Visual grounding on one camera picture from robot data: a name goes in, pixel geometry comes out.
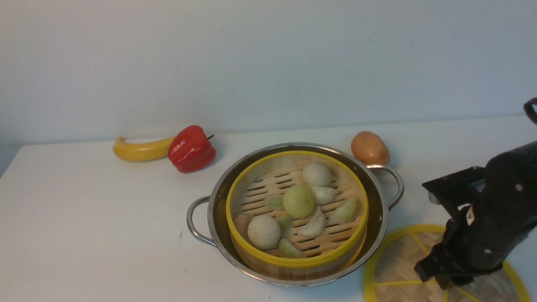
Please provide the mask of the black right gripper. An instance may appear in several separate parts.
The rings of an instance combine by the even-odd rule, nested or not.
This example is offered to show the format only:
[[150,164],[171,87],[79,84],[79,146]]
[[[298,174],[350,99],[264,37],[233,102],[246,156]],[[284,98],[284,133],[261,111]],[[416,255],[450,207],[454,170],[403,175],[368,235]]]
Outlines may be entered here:
[[516,235],[492,218],[475,215],[473,206],[446,223],[441,241],[414,266],[420,281],[435,279],[443,290],[468,285],[503,267],[516,248]]

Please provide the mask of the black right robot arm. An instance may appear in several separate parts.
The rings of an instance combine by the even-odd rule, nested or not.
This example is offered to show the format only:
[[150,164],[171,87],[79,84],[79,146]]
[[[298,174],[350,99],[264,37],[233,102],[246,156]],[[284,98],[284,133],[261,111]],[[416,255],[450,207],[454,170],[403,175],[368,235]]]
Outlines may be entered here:
[[501,153],[485,167],[423,183],[450,219],[441,242],[414,266],[420,281],[435,279],[447,290],[501,270],[536,227],[536,185],[536,142]]

